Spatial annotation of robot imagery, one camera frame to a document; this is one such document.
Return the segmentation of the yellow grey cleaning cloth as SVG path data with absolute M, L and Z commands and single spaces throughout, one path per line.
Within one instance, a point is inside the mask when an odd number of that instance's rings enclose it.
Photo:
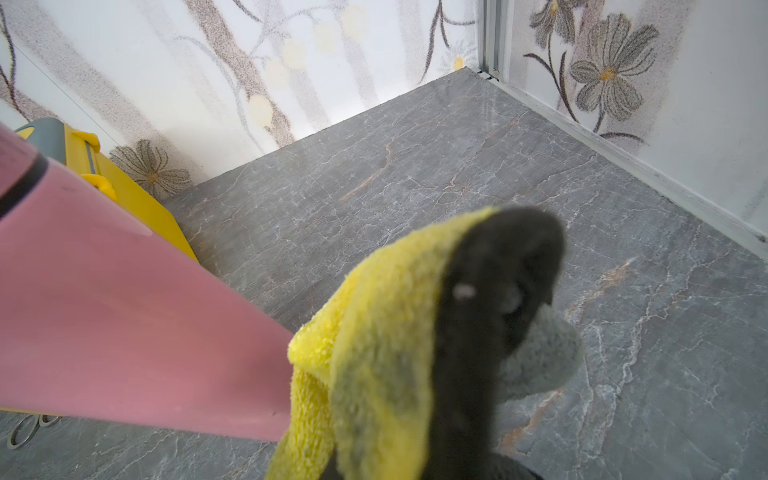
M 270 479 L 531 479 L 492 449 L 497 407 L 563 387 L 584 352 L 553 307 L 561 221 L 493 207 L 358 264 L 291 340 Z

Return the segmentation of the pink thermos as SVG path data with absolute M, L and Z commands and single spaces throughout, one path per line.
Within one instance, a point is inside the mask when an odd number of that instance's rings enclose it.
M 290 332 L 1 132 L 1 406 L 274 441 Z

